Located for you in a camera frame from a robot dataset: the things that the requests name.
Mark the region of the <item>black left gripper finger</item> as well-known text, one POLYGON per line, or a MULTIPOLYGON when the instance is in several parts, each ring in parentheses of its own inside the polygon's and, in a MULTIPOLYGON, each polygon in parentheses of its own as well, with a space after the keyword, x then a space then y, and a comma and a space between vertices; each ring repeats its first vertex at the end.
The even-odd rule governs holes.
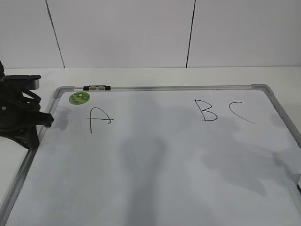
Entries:
POLYGON ((14 141, 26 149, 37 149, 40 145, 36 128, 1 131, 0 136, 14 141))
POLYGON ((35 125, 42 125, 45 128, 50 128, 53 123, 53 116, 50 113, 35 112, 33 114, 35 125))

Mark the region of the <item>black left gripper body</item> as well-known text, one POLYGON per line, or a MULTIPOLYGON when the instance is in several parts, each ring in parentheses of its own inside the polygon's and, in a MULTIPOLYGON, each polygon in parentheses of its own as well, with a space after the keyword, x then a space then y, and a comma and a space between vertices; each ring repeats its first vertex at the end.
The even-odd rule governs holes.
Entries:
POLYGON ((0 131, 37 127, 33 114, 40 112, 41 98, 32 91, 0 80, 0 131))

